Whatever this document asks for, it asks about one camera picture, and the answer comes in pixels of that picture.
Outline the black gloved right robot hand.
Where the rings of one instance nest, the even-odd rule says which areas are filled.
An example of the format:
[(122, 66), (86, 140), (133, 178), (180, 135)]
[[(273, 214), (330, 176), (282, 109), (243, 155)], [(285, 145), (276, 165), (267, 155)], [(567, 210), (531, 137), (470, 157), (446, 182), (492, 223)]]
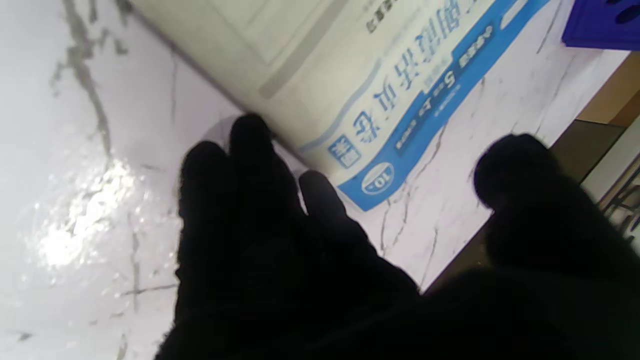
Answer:
[(422, 294), (329, 180), (295, 178), (257, 114), (183, 158), (178, 289), (157, 360), (637, 360), (639, 257), (542, 142), (473, 182), (491, 266)]

